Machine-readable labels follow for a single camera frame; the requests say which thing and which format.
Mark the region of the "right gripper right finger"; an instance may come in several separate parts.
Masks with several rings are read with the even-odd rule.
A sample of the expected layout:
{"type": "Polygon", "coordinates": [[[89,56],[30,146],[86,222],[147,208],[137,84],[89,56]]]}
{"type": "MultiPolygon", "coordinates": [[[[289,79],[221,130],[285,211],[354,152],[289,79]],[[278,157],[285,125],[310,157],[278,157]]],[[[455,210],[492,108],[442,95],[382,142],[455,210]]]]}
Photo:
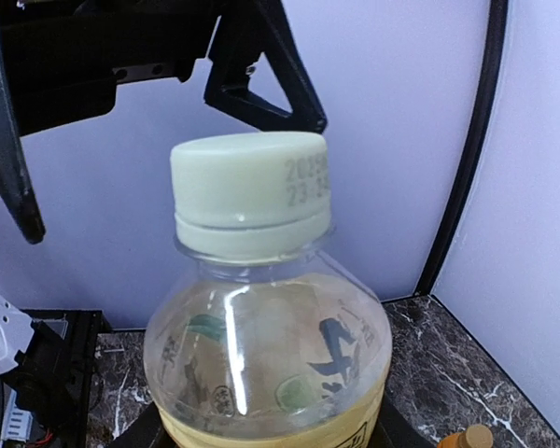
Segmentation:
{"type": "Polygon", "coordinates": [[[282,2],[230,1],[208,58],[208,105],[261,131],[325,131],[328,119],[282,2]]]}

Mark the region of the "yellow tea bottle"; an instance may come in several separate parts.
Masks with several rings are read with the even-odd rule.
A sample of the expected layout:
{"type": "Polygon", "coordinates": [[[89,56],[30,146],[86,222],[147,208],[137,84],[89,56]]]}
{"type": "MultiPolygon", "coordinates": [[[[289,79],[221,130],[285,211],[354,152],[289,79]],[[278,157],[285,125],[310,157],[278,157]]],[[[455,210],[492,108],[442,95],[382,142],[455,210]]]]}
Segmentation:
{"type": "Polygon", "coordinates": [[[178,447],[368,447],[392,355],[382,304],[319,240],[197,265],[151,317],[148,389],[178,447]]]}

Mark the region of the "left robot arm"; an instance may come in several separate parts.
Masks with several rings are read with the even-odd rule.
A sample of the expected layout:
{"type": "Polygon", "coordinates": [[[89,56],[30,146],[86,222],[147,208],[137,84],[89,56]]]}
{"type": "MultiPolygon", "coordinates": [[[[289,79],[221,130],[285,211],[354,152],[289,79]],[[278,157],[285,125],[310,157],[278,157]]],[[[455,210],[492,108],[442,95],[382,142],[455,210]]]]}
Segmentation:
{"type": "Polygon", "coordinates": [[[0,447],[83,447],[100,311],[22,311],[0,295],[0,447]]]}

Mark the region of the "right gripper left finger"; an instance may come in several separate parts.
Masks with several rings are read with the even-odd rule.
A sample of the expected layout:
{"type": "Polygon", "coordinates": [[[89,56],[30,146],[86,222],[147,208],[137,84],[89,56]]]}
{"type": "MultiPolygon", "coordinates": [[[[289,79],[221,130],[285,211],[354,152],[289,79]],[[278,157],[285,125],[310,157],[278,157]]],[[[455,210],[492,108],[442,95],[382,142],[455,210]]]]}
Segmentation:
{"type": "Polygon", "coordinates": [[[0,198],[25,240],[43,241],[46,229],[22,153],[0,42],[0,198]]]}

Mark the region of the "pale cream bottle cap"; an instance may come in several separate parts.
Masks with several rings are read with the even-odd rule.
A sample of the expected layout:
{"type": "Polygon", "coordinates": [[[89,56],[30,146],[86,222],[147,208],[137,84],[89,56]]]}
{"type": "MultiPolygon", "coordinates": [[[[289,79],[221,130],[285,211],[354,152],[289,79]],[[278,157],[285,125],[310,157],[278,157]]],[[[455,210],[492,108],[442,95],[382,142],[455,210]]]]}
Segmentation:
{"type": "Polygon", "coordinates": [[[307,132],[238,133],[170,153],[177,241],[225,264],[270,264],[331,228],[328,146],[307,132]]]}

